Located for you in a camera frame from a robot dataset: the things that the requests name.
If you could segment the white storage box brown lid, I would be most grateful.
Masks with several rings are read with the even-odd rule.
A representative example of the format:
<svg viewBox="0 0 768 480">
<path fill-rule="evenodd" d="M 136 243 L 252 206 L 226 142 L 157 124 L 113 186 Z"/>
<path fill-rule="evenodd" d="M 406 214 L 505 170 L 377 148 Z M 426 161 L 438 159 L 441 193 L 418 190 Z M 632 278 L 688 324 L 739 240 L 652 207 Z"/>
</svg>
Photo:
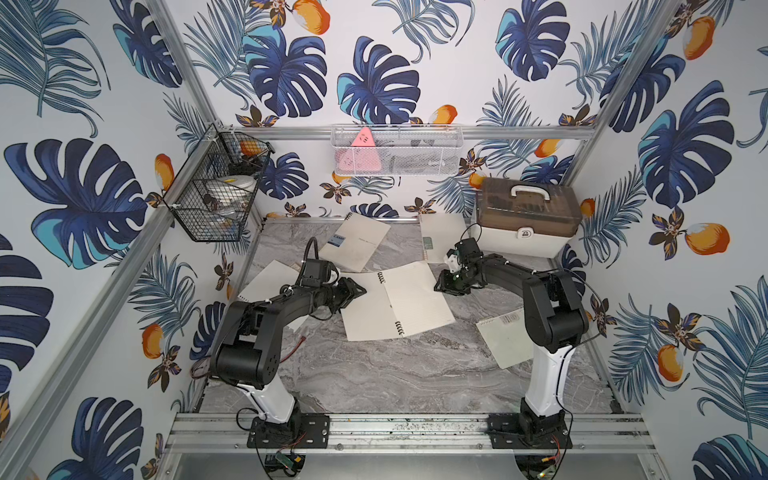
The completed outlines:
<svg viewBox="0 0 768 480">
<path fill-rule="evenodd" d="M 580 204 L 567 186 L 487 178 L 468 235 L 485 252 L 552 259 L 581 220 Z"/>
</svg>

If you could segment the B5 spiral notebook blue label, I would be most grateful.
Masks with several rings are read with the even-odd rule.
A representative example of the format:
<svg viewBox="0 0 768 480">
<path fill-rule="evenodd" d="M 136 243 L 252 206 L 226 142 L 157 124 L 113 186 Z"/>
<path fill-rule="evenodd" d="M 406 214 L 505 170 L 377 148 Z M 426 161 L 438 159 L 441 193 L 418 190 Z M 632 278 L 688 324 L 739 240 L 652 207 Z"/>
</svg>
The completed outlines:
<svg viewBox="0 0 768 480">
<path fill-rule="evenodd" d="M 349 278 L 366 290 L 341 310 L 351 342 L 408 337 L 455 322 L 425 261 Z"/>
</svg>

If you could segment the large cream spiral notebook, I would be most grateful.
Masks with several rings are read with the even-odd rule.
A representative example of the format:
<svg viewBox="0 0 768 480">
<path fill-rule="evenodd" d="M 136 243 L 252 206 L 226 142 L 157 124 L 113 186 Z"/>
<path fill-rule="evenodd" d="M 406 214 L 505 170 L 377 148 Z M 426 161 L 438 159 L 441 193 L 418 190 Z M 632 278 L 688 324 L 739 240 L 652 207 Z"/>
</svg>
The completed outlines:
<svg viewBox="0 0 768 480">
<path fill-rule="evenodd" d="M 389 230 L 383 222 L 350 213 L 319 250 L 319 257 L 344 272 L 362 272 Z"/>
</svg>

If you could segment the torn cream page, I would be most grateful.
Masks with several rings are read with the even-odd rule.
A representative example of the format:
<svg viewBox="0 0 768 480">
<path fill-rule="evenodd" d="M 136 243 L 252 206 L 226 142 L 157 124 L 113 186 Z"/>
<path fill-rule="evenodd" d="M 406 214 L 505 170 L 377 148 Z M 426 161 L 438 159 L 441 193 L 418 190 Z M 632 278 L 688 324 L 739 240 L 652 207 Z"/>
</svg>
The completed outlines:
<svg viewBox="0 0 768 480">
<path fill-rule="evenodd" d="M 534 343 L 525 327 L 523 308 L 481 320 L 476 327 L 499 368 L 507 369 L 533 358 Z"/>
<path fill-rule="evenodd" d="M 259 303 L 280 294 L 284 285 L 293 285 L 299 271 L 277 260 L 271 261 L 238 294 L 239 301 Z"/>
</svg>

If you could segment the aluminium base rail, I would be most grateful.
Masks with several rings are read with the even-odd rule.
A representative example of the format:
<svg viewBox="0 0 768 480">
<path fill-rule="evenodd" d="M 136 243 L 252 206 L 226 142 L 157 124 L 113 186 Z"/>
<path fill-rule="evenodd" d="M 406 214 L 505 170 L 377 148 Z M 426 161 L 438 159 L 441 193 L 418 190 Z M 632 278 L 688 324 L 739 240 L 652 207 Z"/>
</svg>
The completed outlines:
<svg viewBox="0 0 768 480">
<path fill-rule="evenodd" d="M 576 414 L 556 433 L 527 444 L 500 414 L 307 414 L 295 438 L 277 442 L 253 433 L 253 417 L 179 414 L 165 446 L 171 453 L 325 454 L 653 454 L 637 414 Z"/>
</svg>

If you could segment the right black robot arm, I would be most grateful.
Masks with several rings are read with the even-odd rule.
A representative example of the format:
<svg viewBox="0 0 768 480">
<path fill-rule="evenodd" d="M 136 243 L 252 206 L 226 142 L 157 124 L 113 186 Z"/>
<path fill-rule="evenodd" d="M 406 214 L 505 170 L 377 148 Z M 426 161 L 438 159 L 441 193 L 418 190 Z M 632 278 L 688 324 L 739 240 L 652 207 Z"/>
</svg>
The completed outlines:
<svg viewBox="0 0 768 480">
<path fill-rule="evenodd" d="M 588 319 L 571 275 L 562 269 L 537 271 L 499 254 L 484 254 L 475 239 L 457 242 L 445 254 L 434 290 L 464 296 L 497 286 L 523 301 L 523 321 L 535 345 L 532 377 L 522 410 L 539 417 L 565 411 L 567 369 L 588 331 Z"/>
</svg>

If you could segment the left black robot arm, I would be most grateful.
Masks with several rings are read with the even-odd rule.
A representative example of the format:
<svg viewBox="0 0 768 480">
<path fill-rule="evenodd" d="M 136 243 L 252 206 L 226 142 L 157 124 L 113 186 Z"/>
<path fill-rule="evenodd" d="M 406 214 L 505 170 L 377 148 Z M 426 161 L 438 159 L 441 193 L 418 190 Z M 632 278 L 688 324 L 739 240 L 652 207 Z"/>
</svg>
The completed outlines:
<svg viewBox="0 0 768 480">
<path fill-rule="evenodd" d="M 244 391 L 262 420 L 288 423 L 296 400 L 278 376 L 283 329 L 322 307 L 338 313 L 366 293 L 363 286 L 342 277 L 331 284 L 311 280 L 284 286 L 279 295 L 261 302 L 232 303 L 212 346 L 210 372 Z"/>
</svg>

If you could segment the pink triangle ruler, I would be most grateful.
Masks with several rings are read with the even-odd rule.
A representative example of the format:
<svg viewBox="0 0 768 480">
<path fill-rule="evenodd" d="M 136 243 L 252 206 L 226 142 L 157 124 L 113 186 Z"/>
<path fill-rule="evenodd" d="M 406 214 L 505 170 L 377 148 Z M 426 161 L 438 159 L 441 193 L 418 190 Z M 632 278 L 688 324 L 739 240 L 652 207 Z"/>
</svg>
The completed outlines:
<svg viewBox="0 0 768 480">
<path fill-rule="evenodd" d="M 380 173 L 382 160 L 376 147 L 373 132 L 361 128 L 348 146 L 336 149 L 336 172 L 343 175 Z"/>
</svg>

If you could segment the clear wall shelf basket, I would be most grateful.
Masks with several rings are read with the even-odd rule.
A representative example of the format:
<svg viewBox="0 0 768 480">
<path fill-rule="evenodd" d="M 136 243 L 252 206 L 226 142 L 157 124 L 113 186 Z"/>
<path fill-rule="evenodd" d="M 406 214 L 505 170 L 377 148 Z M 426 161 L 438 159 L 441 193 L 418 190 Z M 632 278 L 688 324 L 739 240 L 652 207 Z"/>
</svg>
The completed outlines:
<svg viewBox="0 0 768 480">
<path fill-rule="evenodd" d="M 438 176 L 458 172 L 463 132 L 458 127 L 445 125 L 338 125 L 331 129 L 330 143 L 336 149 L 348 146 L 355 134 L 369 127 L 382 160 L 380 173 L 360 176 Z"/>
</svg>

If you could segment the cream notebook green label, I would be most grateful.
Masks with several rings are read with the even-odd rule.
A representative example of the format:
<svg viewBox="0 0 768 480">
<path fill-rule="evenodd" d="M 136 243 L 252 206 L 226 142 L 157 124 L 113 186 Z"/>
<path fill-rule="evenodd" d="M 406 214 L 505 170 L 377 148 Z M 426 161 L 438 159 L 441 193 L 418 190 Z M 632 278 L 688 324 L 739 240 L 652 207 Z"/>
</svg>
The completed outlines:
<svg viewBox="0 0 768 480">
<path fill-rule="evenodd" d="M 420 214 L 419 224 L 424 259 L 430 264 L 442 263 L 466 228 L 465 218 L 460 213 Z"/>
</svg>

